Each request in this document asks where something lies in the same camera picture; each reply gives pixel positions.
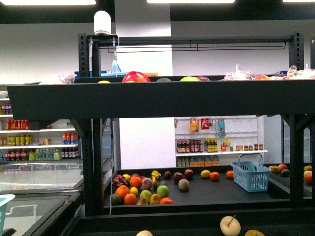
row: lemon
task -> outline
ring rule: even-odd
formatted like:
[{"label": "lemon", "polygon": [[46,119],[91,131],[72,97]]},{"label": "lemon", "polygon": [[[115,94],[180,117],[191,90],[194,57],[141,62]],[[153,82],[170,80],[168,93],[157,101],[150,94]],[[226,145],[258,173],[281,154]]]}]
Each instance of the lemon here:
[{"label": "lemon", "polygon": [[203,170],[200,175],[202,178],[210,178],[210,171],[209,170]]},{"label": "lemon", "polygon": [[130,193],[133,193],[134,195],[138,196],[139,191],[138,191],[138,189],[136,187],[132,187],[130,189]]}]

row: pear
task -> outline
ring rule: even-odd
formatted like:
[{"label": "pear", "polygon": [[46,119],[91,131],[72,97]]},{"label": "pear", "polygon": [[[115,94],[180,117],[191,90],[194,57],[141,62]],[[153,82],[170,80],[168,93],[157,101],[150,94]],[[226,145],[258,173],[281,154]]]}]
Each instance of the pear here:
[{"label": "pear", "polygon": [[139,200],[137,205],[148,205],[147,199],[140,198],[140,200]]}]

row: plastic shopping basket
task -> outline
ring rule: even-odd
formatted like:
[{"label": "plastic shopping basket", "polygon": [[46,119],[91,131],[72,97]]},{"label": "plastic shopping basket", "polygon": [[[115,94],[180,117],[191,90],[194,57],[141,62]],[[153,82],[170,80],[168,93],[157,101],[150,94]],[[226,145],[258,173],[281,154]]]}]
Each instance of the plastic shopping basket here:
[{"label": "plastic shopping basket", "polygon": [[15,195],[13,194],[0,195],[0,236],[2,236],[3,234],[6,205],[13,198],[15,198]]},{"label": "plastic shopping basket", "polygon": [[[259,162],[240,161],[245,155],[260,155]],[[232,162],[234,182],[247,192],[263,192],[268,190],[269,174],[271,170],[263,165],[260,153],[242,154],[238,161]]]}]

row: shelf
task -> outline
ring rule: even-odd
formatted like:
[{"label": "shelf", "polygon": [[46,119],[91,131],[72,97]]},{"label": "shelf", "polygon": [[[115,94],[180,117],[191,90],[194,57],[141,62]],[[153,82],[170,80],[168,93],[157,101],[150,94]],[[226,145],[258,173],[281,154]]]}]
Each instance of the shelf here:
[{"label": "shelf", "polygon": [[28,145],[28,146],[0,146],[0,149],[33,149],[33,148],[70,148],[77,144],[51,144],[51,145]]},{"label": "shelf", "polygon": [[0,134],[11,134],[11,133],[46,133],[46,132],[67,132],[75,131],[74,128],[69,129],[40,129],[40,130],[2,130]]},{"label": "shelf", "polygon": [[13,117],[13,114],[4,114],[4,115],[0,115],[0,118],[1,117]]},{"label": "shelf", "polygon": [[177,157],[181,156],[211,156],[211,155],[229,155],[229,154],[249,154],[249,153],[264,153],[267,150],[260,151],[218,151],[218,152],[196,152],[196,153],[176,153]]}]

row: green apple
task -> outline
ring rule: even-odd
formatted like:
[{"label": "green apple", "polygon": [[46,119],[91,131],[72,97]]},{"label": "green apple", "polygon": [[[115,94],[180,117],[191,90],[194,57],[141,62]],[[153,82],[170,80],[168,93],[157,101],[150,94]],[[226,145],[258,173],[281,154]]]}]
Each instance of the green apple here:
[{"label": "green apple", "polygon": [[226,236],[237,236],[241,231],[240,222],[235,219],[235,216],[226,216],[220,223],[221,231]]},{"label": "green apple", "polygon": [[180,81],[200,81],[200,79],[195,76],[185,76]]},{"label": "green apple", "polygon": [[161,196],[161,198],[166,198],[169,195],[169,189],[166,185],[161,185],[157,188],[157,194]]},{"label": "green apple", "polygon": [[145,198],[147,202],[150,201],[151,196],[152,196],[152,193],[149,190],[143,190],[140,193],[140,198]]}]

